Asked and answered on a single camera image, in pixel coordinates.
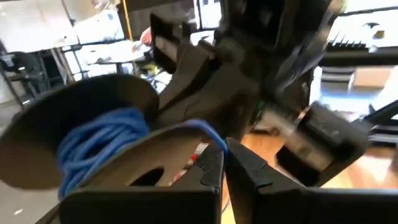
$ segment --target spool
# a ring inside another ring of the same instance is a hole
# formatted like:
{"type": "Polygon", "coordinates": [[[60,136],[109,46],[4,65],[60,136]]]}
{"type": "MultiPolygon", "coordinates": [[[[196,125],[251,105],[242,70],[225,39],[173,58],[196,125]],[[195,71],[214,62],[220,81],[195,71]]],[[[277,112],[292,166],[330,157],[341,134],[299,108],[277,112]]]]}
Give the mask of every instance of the spool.
{"type": "Polygon", "coordinates": [[[195,153],[206,134],[172,126],[130,144],[104,164],[82,187],[121,189],[128,186],[169,186],[195,153]]]}
{"type": "MultiPolygon", "coordinates": [[[[155,120],[159,98],[149,83],[127,75],[94,77],[47,95],[25,109],[1,136],[0,180],[27,190],[59,187],[62,175],[57,169],[56,153],[62,138],[74,127],[103,113],[132,106],[140,109],[147,123],[151,123],[155,120]]],[[[137,152],[151,159],[159,150],[137,152]]],[[[134,153],[130,152],[129,156],[134,157],[134,153]]],[[[156,167],[145,167],[142,163],[130,167],[136,169],[133,175],[136,178],[153,168],[156,167]]]]}

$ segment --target wooden floor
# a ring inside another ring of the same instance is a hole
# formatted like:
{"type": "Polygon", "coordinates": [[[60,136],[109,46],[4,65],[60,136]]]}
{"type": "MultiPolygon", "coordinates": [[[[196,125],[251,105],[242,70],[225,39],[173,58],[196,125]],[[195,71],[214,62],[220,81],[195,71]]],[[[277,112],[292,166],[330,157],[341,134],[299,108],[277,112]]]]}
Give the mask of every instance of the wooden floor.
{"type": "MultiPolygon", "coordinates": [[[[278,169],[275,154],[283,145],[280,138],[248,134],[242,143],[265,159],[270,166],[278,169]]],[[[398,189],[398,153],[395,158],[394,156],[394,149],[368,149],[363,157],[327,182],[323,188],[398,189]]],[[[223,214],[222,224],[234,224],[230,204],[223,214]]]]}

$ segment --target person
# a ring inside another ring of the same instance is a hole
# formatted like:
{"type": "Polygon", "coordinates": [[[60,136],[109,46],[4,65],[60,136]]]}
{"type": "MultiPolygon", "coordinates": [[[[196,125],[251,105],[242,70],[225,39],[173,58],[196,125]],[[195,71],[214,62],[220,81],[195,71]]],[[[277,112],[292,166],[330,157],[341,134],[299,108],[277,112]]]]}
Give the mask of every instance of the person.
{"type": "Polygon", "coordinates": [[[152,33],[150,32],[150,27],[142,32],[140,41],[146,46],[152,45],[152,33]]]}

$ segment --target blue cable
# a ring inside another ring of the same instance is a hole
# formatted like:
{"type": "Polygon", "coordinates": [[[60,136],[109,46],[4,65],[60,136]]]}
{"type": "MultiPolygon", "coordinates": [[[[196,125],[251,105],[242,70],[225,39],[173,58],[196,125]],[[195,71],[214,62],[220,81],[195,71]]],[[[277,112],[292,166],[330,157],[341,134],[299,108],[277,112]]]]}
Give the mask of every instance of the blue cable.
{"type": "MultiPolygon", "coordinates": [[[[206,121],[193,119],[177,126],[200,128],[227,153],[226,143],[206,121]]],[[[136,108],[111,111],[71,130],[58,147],[58,168],[64,174],[58,198],[65,198],[125,146],[148,133],[144,115],[136,108]]]]}

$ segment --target black plastic bracket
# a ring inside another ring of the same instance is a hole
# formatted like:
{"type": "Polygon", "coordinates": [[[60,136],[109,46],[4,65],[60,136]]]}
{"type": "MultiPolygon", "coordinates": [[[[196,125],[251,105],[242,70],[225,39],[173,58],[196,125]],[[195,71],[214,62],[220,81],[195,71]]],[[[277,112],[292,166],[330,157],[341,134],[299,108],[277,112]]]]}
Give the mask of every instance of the black plastic bracket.
{"type": "Polygon", "coordinates": [[[60,223],[220,223],[223,173],[224,152],[211,144],[170,187],[90,187],[70,195],[60,204],[60,223]]]}
{"type": "Polygon", "coordinates": [[[199,83],[211,75],[209,60],[210,55],[206,50],[192,45],[185,47],[170,83],[159,95],[160,111],[200,89],[199,83]]]}
{"type": "Polygon", "coordinates": [[[212,118],[234,102],[237,96],[247,96],[243,109],[251,112],[249,109],[257,102],[258,84],[239,72],[236,65],[224,64],[195,94],[173,104],[160,114],[158,123],[167,126],[188,119],[200,118],[216,126],[212,118]]]}
{"type": "Polygon", "coordinates": [[[155,63],[173,74],[183,51],[180,45],[190,42],[190,26],[186,22],[166,21],[151,14],[150,30],[154,44],[155,63]]]}
{"type": "Polygon", "coordinates": [[[284,146],[276,157],[287,172],[307,187],[328,182],[361,157],[368,146],[366,126],[350,123],[318,103],[310,107],[296,132],[307,139],[307,144],[296,142],[296,149],[284,146]],[[326,162],[323,168],[311,166],[321,159],[326,162]]]}
{"type": "Polygon", "coordinates": [[[227,139],[226,179],[236,224],[395,223],[398,190],[311,189],[227,139]]]}

